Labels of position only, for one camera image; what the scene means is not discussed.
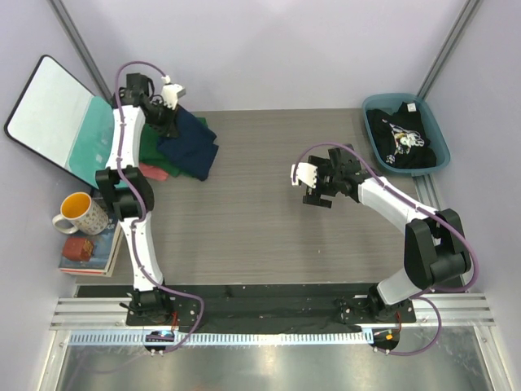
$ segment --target white wall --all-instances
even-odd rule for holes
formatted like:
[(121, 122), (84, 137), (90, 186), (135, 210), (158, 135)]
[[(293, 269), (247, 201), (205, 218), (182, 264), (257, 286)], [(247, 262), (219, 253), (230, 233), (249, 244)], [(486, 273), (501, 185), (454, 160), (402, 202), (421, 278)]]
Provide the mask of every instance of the white wall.
[(521, 3), (483, 1), (427, 102), (452, 161), (435, 177), (479, 254), (485, 292), (521, 367)]
[[(0, 35), (2, 124), (43, 54), (54, 56), (95, 91), (47, 2), (4, 2)], [(0, 389), (28, 391), (41, 374), (56, 300), (70, 297), (73, 289), (73, 278), (58, 271), (65, 238), (50, 220), (67, 194), (86, 186), (2, 132), (0, 187)]]
[(242, 110), (415, 93), (464, 0), (64, 3), (110, 86), (142, 59), (186, 86), (190, 110)]

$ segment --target clothing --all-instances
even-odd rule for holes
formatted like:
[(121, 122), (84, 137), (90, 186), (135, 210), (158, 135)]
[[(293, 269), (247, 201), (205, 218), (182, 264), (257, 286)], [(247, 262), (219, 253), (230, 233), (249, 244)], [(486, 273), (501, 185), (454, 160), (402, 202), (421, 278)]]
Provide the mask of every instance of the clothing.
[[(206, 118), (198, 118), (198, 120), (206, 125)], [(189, 173), (181, 171), (178, 167), (169, 162), (165, 155), (157, 150), (157, 142), (160, 136), (149, 125), (144, 125), (141, 132), (141, 141), (139, 143), (139, 161), (146, 165), (151, 165), (166, 171), (173, 177), (179, 174), (190, 177)]]
[(177, 107), (175, 125), (179, 137), (159, 137), (157, 151), (172, 165), (204, 181), (219, 149), (213, 143), (216, 134), (182, 106)]
[(375, 109), (367, 111), (370, 131), (382, 160), (398, 169), (424, 169), (436, 166), (431, 140), (423, 128), (420, 111), (409, 112), (403, 102), (392, 115)]
[(155, 179), (156, 181), (164, 182), (169, 177), (169, 173), (163, 169), (144, 163), (139, 163), (139, 171), (142, 172), (145, 178)]

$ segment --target book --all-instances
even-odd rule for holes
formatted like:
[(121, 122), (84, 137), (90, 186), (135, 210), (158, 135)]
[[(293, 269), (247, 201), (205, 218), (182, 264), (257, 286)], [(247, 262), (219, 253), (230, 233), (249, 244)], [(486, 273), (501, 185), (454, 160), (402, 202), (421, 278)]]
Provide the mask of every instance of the book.
[(114, 271), (117, 253), (123, 238), (120, 223), (113, 214), (108, 214), (107, 228), (97, 235), (87, 235), (81, 231), (72, 237), (87, 238), (94, 245), (88, 261), (71, 261), (62, 255), (59, 269), (70, 275), (95, 275), (110, 277)]

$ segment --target navy blue cloth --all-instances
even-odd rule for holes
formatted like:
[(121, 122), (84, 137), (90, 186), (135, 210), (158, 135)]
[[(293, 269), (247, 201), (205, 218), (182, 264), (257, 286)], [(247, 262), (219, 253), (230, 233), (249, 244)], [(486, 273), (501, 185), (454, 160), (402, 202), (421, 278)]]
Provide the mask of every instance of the navy blue cloth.
[(179, 137), (159, 137), (157, 150), (176, 167), (204, 181), (219, 149), (213, 143), (217, 136), (182, 106), (175, 121)]

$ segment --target plastic tub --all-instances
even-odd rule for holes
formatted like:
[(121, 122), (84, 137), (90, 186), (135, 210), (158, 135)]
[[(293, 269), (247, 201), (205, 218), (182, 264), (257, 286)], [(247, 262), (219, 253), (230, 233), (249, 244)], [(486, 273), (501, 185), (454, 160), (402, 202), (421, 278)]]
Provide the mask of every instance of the plastic tub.
[[(376, 149), (376, 144), (374, 143), (373, 132), (371, 132), (369, 127), (369, 121), (366, 114), (367, 110), (379, 108), (380, 110), (383, 110), (389, 114), (393, 114), (398, 111), (398, 108), (400, 108), (402, 102), (416, 103), (417, 110), (419, 110), (422, 114), (425, 135), (431, 140), (431, 145), (429, 147), (436, 155), (435, 167), (429, 167), (425, 169), (397, 169), (385, 163), (380, 157), (380, 154)], [(418, 96), (413, 94), (379, 94), (367, 98), (362, 104), (361, 108), (364, 112), (367, 134), (369, 135), (369, 140), (373, 146), (376, 160), (384, 170), (393, 174), (411, 175), (416, 177), (419, 175), (434, 173), (435, 171), (443, 169), (450, 162), (450, 152), (443, 138), (443, 134), (441, 133), (436, 119), (432, 115), (431, 109), (427, 106), (427, 103), (423, 99), (420, 99)]]

